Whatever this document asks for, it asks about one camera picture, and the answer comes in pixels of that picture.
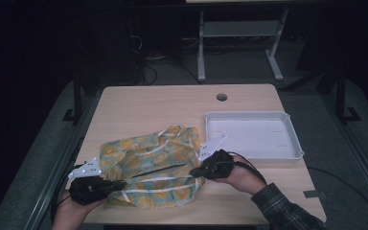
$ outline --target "metal stand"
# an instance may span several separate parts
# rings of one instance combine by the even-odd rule
[[[343,57],[337,64],[330,64],[320,69],[319,71],[313,72],[302,79],[286,86],[279,88],[278,91],[292,91],[297,89],[301,85],[319,77],[324,76],[321,82],[316,87],[316,90],[320,94],[330,94],[332,89],[336,85],[336,102],[335,102],[335,114],[342,124],[346,122],[361,121],[357,112],[354,108],[348,107],[348,111],[351,116],[345,116],[345,89],[346,89],[346,60]]]
[[[82,106],[81,106],[81,85],[79,81],[78,75],[74,76],[73,80],[74,84],[74,116],[71,115],[73,113],[73,109],[67,109],[67,112],[65,112],[64,117],[62,118],[62,121],[66,122],[74,122],[73,125],[76,125],[77,122],[80,120],[81,114],[82,114]]]
[[[205,81],[205,65],[203,42],[204,37],[223,37],[223,36],[274,36],[274,43],[266,56],[277,81],[283,79],[277,61],[274,57],[280,42],[280,37],[286,23],[288,9],[283,10],[280,20],[271,21],[230,21],[230,22],[205,22],[204,12],[199,15],[199,47],[197,55],[198,80]]]
[[[288,9],[283,10],[282,17],[280,18],[280,21],[276,27],[276,34],[274,35],[274,43],[269,50],[265,51],[265,55],[267,56],[268,63],[270,63],[271,70],[273,71],[273,74],[274,74],[274,78],[277,81],[282,81],[283,75],[282,75],[282,72],[280,71],[279,65],[277,64],[277,61],[274,55],[276,53],[277,46],[279,45],[279,42],[280,42],[280,37],[282,36],[282,32],[286,24],[287,15],[288,15]]]

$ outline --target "floor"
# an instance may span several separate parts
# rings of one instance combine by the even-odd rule
[[[304,41],[283,41],[276,58],[284,80],[276,81],[265,58],[269,44],[270,40],[249,40],[218,48],[211,45],[205,56],[207,80],[204,84],[271,83],[279,89],[308,74],[295,70]],[[161,56],[163,54],[155,53],[149,57],[152,61],[144,67],[146,80],[139,84],[152,81],[153,85],[199,83],[196,80],[196,50],[183,53],[181,60]],[[353,107],[361,121],[342,125],[334,115],[335,93],[318,94],[315,87],[319,81],[320,77],[294,91],[279,91],[279,96],[306,153],[304,159],[313,184],[321,194],[328,228],[368,229],[368,167],[363,164],[368,162],[368,103],[361,90],[348,81],[346,106]],[[83,138],[100,96],[101,91],[96,96],[82,96],[83,119],[73,126],[72,122],[61,120],[65,111],[73,108],[73,84],[70,82],[64,88],[2,202],[0,229],[25,226],[51,229],[44,202],[45,196],[50,196],[44,191],[53,189],[46,180],[52,175],[48,173],[60,163],[60,154],[70,154]],[[82,227],[103,228],[100,224]]]

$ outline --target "white metal frame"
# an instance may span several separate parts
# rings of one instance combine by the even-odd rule
[[[265,50],[274,78],[283,80],[283,75],[277,64],[275,53],[286,24],[288,9],[283,10],[280,20],[272,21],[231,21],[231,22],[205,22],[204,12],[199,16],[199,46],[198,46],[198,80],[206,81],[204,63],[204,37],[218,36],[273,36],[274,42],[270,49]]]

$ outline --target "hand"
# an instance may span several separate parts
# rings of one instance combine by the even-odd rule
[[[249,164],[240,156],[235,155],[234,162],[237,161]],[[215,179],[214,181],[229,184],[238,191],[251,194],[252,196],[267,186],[252,172],[240,166],[235,166],[227,178]]]
[[[86,216],[103,203],[103,200],[100,200],[87,205],[80,205],[71,199],[68,191],[61,196],[59,201],[62,202],[57,207],[56,217],[53,223],[54,230],[79,229]]]

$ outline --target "wooden table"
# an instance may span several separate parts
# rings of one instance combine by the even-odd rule
[[[225,102],[217,94],[226,94]],[[276,89],[270,84],[175,85],[108,87],[81,146],[77,164],[99,156],[104,142],[140,136],[168,126],[197,127],[205,140],[205,114],[209,111],[284,111]],[[255,163],[267,183],[274,182],[290,199],[325,220],[303,159],[294,163]],[[261,225],[267,221],[250,200],[226,184],[206,181],[195,199],[183,206],[145,210],[104,204],[85,222],[118,224],[213,224]]]

